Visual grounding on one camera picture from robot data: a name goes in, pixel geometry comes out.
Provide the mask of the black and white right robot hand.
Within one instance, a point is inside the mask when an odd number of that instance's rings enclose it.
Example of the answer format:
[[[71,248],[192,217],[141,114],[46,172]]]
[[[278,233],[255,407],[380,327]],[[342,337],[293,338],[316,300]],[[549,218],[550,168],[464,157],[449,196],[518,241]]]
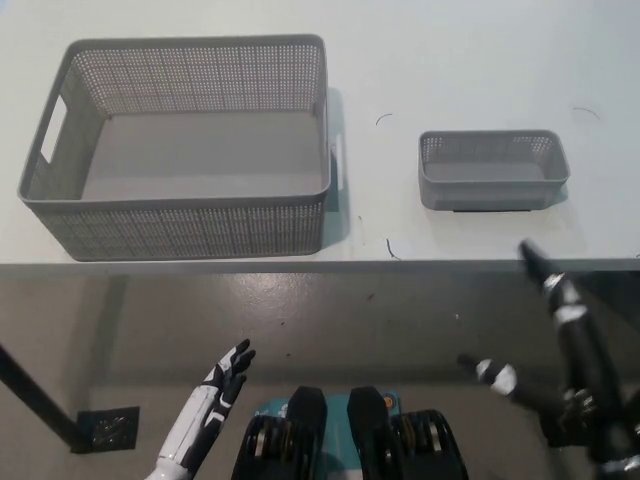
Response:
[[[623,398],[619,375],[574,281],[532,242],[518,246],[544,299],[564,358],[566,385],[543,387],[505,362],[461,354],[458,364],[490,390],[539,418],[551,449],[586,449],[596,479],[639,477],[639,398]]]

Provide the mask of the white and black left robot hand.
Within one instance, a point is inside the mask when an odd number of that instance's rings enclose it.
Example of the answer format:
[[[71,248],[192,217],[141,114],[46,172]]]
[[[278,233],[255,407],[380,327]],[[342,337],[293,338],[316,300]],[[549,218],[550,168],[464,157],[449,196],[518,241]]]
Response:
[[[219,437],[256,352],[245,339],[194,388],[167,435],[150,479],[193,479]]]

